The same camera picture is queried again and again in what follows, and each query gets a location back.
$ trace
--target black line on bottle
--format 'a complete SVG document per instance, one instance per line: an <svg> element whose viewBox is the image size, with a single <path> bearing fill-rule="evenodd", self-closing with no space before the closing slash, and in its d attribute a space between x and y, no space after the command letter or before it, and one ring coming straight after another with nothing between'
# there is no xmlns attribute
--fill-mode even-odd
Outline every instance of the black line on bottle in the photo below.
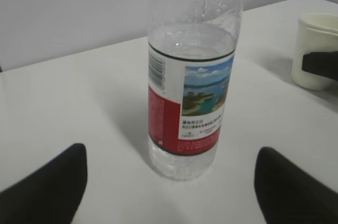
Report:
<svg viewBox="0 0 338 224"><path fill-rule="evenodd" d="M210 62L210 61L215 61L215 60L219 60L219 59L224 59L230 55L232 55L234 53L235 50L231 51L230 53L226 54L226 55L222 55L220 57L217 58L212 58L212 59L186 59L186 58L178 58L178 57L174 57L171 55L168 55L166 53L163 53L162 51L159 51L158 49L156 49L155 47L153 47L150 43L149 46L158 54L170 58L170 59L175 59L175 60L180 60L180 61L186 61L186 62Z"/></svg>

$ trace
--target blue sky in photo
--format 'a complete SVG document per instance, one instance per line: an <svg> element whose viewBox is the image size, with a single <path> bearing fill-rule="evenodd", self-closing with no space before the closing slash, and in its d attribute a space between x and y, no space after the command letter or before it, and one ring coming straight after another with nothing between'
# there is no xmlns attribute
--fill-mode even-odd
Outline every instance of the blue sky in photo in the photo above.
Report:
<svg viewBox="0 0 338 224"><path fill-rule="evenodd" d="M204 86L224 79L231 72L233 58L206 67L185 67L185 85Z"/></svg>

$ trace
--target black mug handle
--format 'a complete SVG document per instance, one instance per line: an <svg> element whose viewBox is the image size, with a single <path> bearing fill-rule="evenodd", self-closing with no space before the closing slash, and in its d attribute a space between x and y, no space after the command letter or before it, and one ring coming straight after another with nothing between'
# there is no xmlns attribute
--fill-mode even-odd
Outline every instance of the black mug handle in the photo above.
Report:
<svg viewBox="0 0 338 224"><path fill-rule="evenodd" d="M304 55L302 70L338 81L338 51Z"/></svg>

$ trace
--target red label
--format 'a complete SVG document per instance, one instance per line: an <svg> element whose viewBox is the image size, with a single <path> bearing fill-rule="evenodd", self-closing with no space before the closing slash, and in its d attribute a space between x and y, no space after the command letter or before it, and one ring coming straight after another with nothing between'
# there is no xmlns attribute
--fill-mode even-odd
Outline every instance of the red label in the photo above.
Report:
<svg viewBox="0 0 338 224"><path fill-rule="evenodd" d="M156 94L149 87L149 135L161 149L177 155L196 155L212 148L220 128L204 138L179 139L181 105Z"/></svg>

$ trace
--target bottle label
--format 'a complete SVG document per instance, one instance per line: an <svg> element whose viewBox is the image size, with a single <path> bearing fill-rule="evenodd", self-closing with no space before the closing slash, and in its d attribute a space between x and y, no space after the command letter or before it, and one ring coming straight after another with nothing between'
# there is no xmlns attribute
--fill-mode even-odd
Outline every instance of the bottle label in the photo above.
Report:
<svg viewBox="0 0 338 224"><path fill-rule="evenodd" d="M197 155L218 141L234 51L181 59L149 45L149 136L175 155Z"/></svg>

